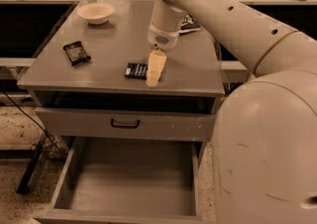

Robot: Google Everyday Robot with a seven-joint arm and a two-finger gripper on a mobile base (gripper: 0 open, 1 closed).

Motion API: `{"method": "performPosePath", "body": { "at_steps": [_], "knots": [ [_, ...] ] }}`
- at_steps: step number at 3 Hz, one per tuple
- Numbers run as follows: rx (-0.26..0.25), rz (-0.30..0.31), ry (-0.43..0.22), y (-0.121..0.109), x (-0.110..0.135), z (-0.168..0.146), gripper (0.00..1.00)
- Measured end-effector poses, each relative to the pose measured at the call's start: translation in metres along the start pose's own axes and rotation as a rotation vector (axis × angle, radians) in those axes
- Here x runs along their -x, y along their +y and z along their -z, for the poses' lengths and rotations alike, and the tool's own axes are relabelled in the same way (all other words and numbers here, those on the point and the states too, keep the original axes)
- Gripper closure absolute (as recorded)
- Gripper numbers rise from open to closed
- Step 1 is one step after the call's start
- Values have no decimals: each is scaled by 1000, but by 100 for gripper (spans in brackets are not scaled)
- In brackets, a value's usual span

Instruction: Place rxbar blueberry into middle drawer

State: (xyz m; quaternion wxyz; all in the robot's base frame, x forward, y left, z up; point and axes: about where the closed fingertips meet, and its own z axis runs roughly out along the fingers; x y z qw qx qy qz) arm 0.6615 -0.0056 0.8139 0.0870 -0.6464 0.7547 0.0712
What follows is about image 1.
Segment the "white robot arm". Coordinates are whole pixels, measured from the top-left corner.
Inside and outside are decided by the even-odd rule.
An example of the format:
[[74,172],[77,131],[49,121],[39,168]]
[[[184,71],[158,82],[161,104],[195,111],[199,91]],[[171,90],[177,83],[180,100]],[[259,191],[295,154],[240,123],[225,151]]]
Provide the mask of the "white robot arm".
[[217,224],[317,224],[317,45],[235,0],[159,0],[192,15],[254,79],[212,135]]

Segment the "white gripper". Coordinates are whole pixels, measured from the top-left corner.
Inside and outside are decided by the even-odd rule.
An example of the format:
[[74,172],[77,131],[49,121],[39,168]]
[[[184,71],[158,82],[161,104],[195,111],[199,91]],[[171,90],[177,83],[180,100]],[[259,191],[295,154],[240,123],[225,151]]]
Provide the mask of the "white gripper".
[[156,87],[159,83],[161,73],[166,62],[164,51],[173,49],[176,46],[179,32],[167,32],[149,25],[148,41],[153,50],[148,60],[147,86]]

